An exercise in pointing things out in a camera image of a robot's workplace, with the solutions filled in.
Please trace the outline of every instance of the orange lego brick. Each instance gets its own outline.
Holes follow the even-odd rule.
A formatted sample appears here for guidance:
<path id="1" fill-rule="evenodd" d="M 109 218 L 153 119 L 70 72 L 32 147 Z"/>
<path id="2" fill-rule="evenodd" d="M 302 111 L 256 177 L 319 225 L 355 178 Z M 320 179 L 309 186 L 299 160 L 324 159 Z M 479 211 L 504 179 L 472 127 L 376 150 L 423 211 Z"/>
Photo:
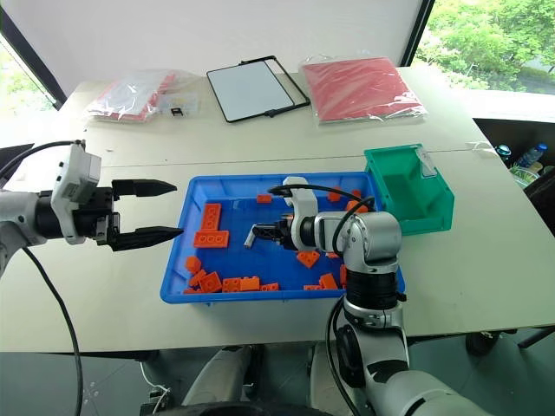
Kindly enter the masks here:
<path id="1" fill-rule="evenodd" d="M 320 276 L 320 286 L 324 289 L 339 289 L 331 273 L 326 273 L 325 275 Z"/>
<path id="2" fill-rule="evenodd" d="M 256 290 L 260 290 L 260 279 L 258 278 L 258 276 L 243 277 L 241 279 L 242 292 L 252 292 Z"/>
<path id="3" fill-rule="evenodd" d="M 347 284 L 347 268 L 345 267 L 344 264 L 342 264 L 341 267 L 339 268 L 339 283 L 342 286 L 345 286 Z"/>
<path id="4" fill-rule="evenodd" d="M 200 270 L 200 260 L 196 256 L 189 256 L 185 261 L 185 268 L 195 274 Z"/>
<path id="5" fill-rule="evenodd" d="M 261 284 L 260 290 L 262 290 L 263 292 L 273 292 L 279 290 L 279 283 Z"/>
<path id="6" fill-rule="evenodd" d="M 229 242 L 229 231 L 197 231 L 193 247 L 197 249 L 224 249 Z"/>
<path id="7" fill-rule="evenodd" d="M 204 270 L 201 270 L 199 273 L 189 279 L 189 286 L 199 286 L 200 279 L 202 279 L 204 276 L 206 276 L 206 272 Z"/>
<path id="8" fill-rule="evenodd" d="M 341 188 L 339 186 L 334 186 L 334 188 L 338 191 L 341 191 Z M 339 195 L 338 193 L 328 192 L 328 200 L 330 202 L 339 202 L 339 199 L 341 199 L 341 195 Z"/>
<path id="9" fill-rule="evenodd" d="M 259 204 L 271 204 L 271 195 L 267 193 L 257 195 L 257 202 Z"/>
<path id="10" fill-rule="evenodd" d="M 201 230 L 215 231 L 219 227 L 219 214 L 222 212 L 222 204 L 205 204 L 205 212 L 202 216 Z"/>
<path id="11" fill-rule="evenodd" d="M 358 201 L 349 201 L 347 203 L 347 206 L 345 206 L 345 211 L 350 210 L 353 206 L 355 206 L 358 203 Z M 362 205 L 358 210 L 356 210 L 356 212 L 363 214 L 364 212 L 368 212 L 368 206 L 366 205 Z"/>
<path id="12" fill-rule="evenodd" d="M 212 273 L 203 276 L 199 279 L 200 290 L 203 293 L 214 293 L 222 290 L 222 283 L 219 280 L 218 273 L 213 271 Z"/>
<path id="13" fill-rule="evenodd" d="M 299 251 L 297 254 L 297 260 L 309 269 L 318 261 L 318 258 L 320 253 L 317 251 Z"/>
<path id="14" fill-rule="evenodd" d="M 222 281 L 222 292 L 239 292 L 241 290 L 241 279 L 231 277 Z"/>

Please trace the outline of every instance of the floor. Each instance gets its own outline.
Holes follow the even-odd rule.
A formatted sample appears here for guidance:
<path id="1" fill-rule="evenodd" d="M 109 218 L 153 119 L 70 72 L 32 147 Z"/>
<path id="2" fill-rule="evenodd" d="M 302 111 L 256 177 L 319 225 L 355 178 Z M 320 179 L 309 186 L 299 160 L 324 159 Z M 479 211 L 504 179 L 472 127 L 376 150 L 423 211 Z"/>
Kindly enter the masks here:
<path id="1" fill-rule="evenodd" d="M 410 348 L 411 367 L 430 372 L 454 390 L 497 415 L 555 414 L 555 335 L 527 350 L 516 343 L 537 330 L 502 335 L 492 353 L 477 359 L 464 337 L 426 341 Z M 310 343 L 270 345 L 259 397 L 303 405 L 309 389 L 306 361 Z M 181 400 L 216 348 L 162 351 L 147 365 L 152 380 L 170 386 Z M 83 358 L 84 416 L 136 416 L 150 387 L 136 361 Z M 73 358 L 52 354 L 0 354 L 0 414 L 73 414 Z"/>

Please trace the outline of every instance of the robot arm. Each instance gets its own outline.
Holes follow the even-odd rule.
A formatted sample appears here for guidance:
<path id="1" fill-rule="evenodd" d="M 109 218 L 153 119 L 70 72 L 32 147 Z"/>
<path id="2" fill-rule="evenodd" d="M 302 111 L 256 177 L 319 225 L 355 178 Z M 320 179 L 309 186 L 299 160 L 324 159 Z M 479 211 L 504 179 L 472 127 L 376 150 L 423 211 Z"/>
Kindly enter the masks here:
<path id="1" fill-rule="evenodd" d="M 304 178 L 289 177 L 284 185 L 308 185 Z M 255 236 L 275 240 L 292 250 L 332 252 L 337 248 L 347 269 L 343 304 L 334 308 L 339 370 L 344 381 L 364 390 L 378 416 L 482 416 L 470 400 L 458 395 L 435 377 L 409 370 L 408 346 L 402 322 L 402 302 L 397 292 L 397 253 L 401 227 L 387 212 L 317 212 L 317 199 L 309 189 L 279 188 L 294 215 L 273 226 L 255 224 Z M 347 324 L 335 328 L 343 309 Z"/>
<path id="2" fill-rule="evenodd" d="M 147 179 L 113 180 L 112 187 L 96 187 L 101 159 L 85 152 L 84 142 L 70 145 L 68 158 L 60 162 L 52 191 L 8 192 L 0 190 L 0 276 L 19 249 L 65 238 L 82 244 L 87 237 L 113 251 L 149 247 L 183 232 L 170 227 L 146 227 L 120 233 L 120 214 L 114 202 L 121 195 L 151 197 L 177 188 Z"/>

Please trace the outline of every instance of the tree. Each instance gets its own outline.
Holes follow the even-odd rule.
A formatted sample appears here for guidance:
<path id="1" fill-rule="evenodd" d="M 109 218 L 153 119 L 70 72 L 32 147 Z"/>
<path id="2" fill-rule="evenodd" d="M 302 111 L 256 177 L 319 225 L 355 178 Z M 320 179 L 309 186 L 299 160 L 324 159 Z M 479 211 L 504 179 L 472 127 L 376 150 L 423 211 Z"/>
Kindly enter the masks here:
<path id="1" fill-rule="evenodd" d="M 554 0 L 438 0 L 427 29 L 417 56 L 474 85 L 519 91 L 525 63 L 555 64 Z"/>

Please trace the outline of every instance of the whiteboard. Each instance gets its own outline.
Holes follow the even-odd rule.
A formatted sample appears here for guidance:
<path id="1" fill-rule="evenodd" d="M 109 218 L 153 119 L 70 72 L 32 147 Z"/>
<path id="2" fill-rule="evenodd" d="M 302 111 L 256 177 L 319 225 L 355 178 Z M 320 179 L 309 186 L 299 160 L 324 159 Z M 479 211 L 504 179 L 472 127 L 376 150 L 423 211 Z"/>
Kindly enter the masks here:
<path id="1" fill-rule="evenodd" d="M 294 104 L 266 62 L 216 69 L 206 75 L 228 122 Z"/>

